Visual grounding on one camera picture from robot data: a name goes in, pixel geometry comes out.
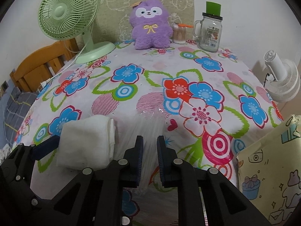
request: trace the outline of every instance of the jar handle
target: jar handle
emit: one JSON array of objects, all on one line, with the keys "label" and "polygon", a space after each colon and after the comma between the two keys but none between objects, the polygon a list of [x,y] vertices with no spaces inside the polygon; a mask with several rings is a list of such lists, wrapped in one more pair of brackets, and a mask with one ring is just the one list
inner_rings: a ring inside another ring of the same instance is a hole
[{"label": "jar handle", "polygon": [[196,37],[196,38],[199,39],[200,37],[197,36],[197,35],[195,34],[195,28],[196,28],[196,25],[197,25],[198,23],[201,23],[201,21],[200,21],[200,20],[196,20],[196,21],[194,22],[192,34],[193,34],[194,37]]}]

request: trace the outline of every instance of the green lid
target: green lid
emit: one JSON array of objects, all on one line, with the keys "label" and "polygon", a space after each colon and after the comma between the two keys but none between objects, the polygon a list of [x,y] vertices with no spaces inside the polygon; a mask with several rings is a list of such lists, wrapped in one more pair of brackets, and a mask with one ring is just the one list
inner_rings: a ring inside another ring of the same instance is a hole
[{"label": "green lid", "polygon": [[214,2],[206,2],[206,13],[220,16],[221,15],[221,4]]}]

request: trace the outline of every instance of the purple plush toy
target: purple plush toy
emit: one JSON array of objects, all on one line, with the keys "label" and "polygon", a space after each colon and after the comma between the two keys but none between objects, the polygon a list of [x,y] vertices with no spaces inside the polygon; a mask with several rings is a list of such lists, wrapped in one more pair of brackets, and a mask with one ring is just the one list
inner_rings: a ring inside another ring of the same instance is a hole
[{"label": "purple plush toy", "polygon": [[135,49],[168,48],[173,34],[168,11],[160,0],[147,0],[134,7],[130,15]]}]

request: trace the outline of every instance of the jar label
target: jar label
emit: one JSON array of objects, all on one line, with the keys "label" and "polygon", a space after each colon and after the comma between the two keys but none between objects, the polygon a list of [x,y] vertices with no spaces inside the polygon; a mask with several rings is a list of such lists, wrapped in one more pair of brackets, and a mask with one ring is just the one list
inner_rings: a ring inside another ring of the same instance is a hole
[{"label": "jar label", "polygon": [[204,44],[216,47],[219,38],[219,29],[209,26],[204,35]]}]

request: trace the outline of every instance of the green fan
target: green fan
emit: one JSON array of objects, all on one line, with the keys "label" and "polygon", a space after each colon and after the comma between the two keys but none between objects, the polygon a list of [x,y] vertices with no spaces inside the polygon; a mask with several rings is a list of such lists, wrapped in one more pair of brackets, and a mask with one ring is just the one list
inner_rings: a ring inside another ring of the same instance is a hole
[{"label": "green fan", "polygon": [[104,41],[93,43],[91,25],[99,0],[42,0],[39,26],[44,34],[55,40],[68,40],[82,34],[85,48],[76,63],[91,62],[112,52],[115,45]]}]

